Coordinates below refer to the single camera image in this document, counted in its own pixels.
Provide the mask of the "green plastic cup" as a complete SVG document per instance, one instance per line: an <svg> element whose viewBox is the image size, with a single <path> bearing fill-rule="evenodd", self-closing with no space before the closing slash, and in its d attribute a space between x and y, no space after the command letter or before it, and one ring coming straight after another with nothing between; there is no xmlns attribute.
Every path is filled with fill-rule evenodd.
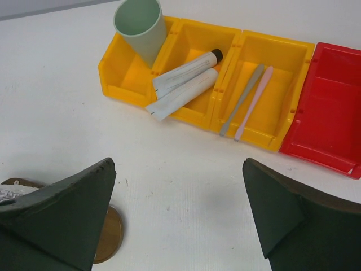
<svg viewBox="0 0 361 271"><path fill-rule="evenodd" d="M167 36L159 1L122 2L114 14L113 25L146 65L153 67Z"/></svg>

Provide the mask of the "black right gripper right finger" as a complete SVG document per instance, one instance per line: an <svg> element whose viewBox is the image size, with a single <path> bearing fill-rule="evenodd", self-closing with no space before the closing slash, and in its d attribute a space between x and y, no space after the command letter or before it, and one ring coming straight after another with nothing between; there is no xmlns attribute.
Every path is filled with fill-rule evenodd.
<svg viewBox="0 0 361 271"><path fill-rule="evenodd" d="M360 204L247 158L246 193L272 270L360 270Z"/></svg>

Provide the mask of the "clear glass holder block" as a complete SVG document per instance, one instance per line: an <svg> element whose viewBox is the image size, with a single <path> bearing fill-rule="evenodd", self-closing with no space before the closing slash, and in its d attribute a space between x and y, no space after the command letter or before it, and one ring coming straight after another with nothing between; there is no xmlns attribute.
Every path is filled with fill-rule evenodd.
<svg viewBox="0 0 361 271"><path fill-rule="evenodd" d="M38 190L38 188L36 187L31 187L31 186L22 186L22 185L0 185L1 190L1 201L5 202L7 200L13 200L16 199L20 196L32 193L36 190Z"/></svg>

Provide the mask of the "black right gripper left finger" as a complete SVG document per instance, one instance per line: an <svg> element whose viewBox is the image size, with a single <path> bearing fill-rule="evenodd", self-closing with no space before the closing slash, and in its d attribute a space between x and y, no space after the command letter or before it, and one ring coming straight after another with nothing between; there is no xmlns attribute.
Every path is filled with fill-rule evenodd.
<svg viewBox="0 0 361 271"><path fill-rule="evenodd" d="M1 203L1 270L91 270L115 179L106 158Z"/></svg>

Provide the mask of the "white toothpaste tube black cap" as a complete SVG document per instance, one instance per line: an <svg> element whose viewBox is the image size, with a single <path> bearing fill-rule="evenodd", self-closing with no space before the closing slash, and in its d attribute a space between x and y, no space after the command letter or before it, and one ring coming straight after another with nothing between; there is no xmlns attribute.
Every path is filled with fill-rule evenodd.
<svg viewBox="0 0 361 271"><path fill-rule="evenodd" d="M183 85L209 68L215 67L223 59L220 49L214 49L198 58L172 69L153 79L157 99L161 99L177 87Z"/></svg>

